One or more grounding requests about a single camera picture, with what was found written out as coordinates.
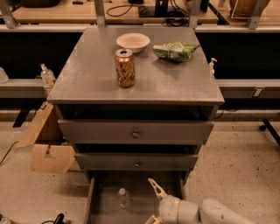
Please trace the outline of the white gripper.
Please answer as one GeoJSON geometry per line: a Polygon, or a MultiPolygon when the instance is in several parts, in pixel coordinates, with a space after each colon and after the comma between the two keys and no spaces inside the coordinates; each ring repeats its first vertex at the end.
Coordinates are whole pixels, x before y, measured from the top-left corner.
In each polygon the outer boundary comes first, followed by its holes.
{"type": "Polygon", "coordinates": [[[144,224],[199,224],[199,206],[195,203],[168,195],[165,190],[153,179],[149,183],[159,201],[159,217],[152,215],[144,224]]]}

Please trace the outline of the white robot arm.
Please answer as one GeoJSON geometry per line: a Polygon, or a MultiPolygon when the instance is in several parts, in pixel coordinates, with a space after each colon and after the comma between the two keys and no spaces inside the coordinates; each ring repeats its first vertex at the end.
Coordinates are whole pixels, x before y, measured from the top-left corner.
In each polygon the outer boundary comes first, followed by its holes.
{"type": "Polygon", "coordinates": [[[171,196],[153,179],[148,178],[159,199],[158,216],[145,224],[255,224],[215,199],[196,203],[171,196]]]}

